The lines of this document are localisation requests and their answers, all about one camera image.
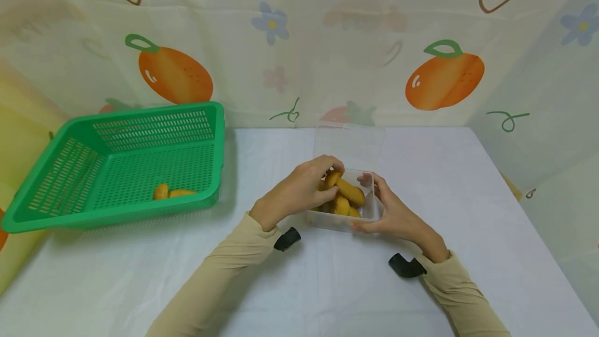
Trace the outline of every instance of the plastic container lid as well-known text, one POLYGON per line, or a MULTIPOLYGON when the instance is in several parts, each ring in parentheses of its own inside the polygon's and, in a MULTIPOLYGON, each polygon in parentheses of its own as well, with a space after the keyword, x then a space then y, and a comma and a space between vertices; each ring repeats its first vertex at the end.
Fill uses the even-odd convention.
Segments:
POLYGON ((385 136, 385 128, 319 121, 314 156, 333 155, 347 169, 374 171, 385 136))

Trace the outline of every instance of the person's left hand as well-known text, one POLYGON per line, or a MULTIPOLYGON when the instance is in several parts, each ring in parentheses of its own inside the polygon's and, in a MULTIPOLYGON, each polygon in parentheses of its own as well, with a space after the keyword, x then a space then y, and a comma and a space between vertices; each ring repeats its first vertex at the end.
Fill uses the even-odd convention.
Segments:
POLYGON ((298 165, 289 176, 256 201, 250 216, 260 223, 264 231, 271 231, 285 217, 334 199, 338 187, 318 190, 320 180, 331 167, 345 172, 343 163, 330 155, 321 155, 298 165))

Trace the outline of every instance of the clear plastic container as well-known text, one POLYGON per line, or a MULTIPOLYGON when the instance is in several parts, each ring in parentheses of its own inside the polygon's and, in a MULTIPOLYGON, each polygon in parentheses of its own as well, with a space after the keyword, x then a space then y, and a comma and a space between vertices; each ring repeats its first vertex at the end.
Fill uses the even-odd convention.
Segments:
POLYGON ((343 161, 342 179, 359 187, 366 196, 366 204, 358 209, 360 218, 327 212, 306 211, 307 221, 319 228, 351 231, 354 224, 373 222, 381 216, 374 196, 374 183, 363 187, 358 176, 374 170, 385 141, 385 129, 344 123, 320 121, 316 125, 314 156, 333 155, 343 161))

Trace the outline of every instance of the green plastic basket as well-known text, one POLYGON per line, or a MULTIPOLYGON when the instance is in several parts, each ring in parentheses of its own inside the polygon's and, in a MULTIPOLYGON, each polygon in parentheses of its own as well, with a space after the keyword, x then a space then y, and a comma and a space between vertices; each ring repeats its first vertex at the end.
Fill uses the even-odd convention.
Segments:
POLYGON ((212 207, 223 166, 223 107, 209 101, 68 121, 8 207, 8 233, 91 228, 212 207), (198 194, 153 200, 154 189, 198 194))

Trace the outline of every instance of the blue flower print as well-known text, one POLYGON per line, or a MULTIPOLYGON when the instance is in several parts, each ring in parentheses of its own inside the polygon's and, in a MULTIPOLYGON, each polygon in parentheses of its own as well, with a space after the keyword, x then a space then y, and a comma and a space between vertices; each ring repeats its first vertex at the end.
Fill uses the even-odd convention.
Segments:
POLYGON ((287 15, 282 10, 272 11, 271 7, 266 2, 260 3, 260 11, 262 17, 252 18, 252 25, 262 31, 266 31, 266 41, 269 45, 275 44, 275 37, 288 39, 289 32, 287 31, 287 15))
POLYGON ((593 34, 599 30, 599 16, 595 16, 599 6, 596 3, 590 3, 580 13, 580 16, 564 15, 559 22, 563 27, 570 29, 570 33, 562 39, 561 44, 567 45, 578 39, 580 46, 588 46, 593 34))

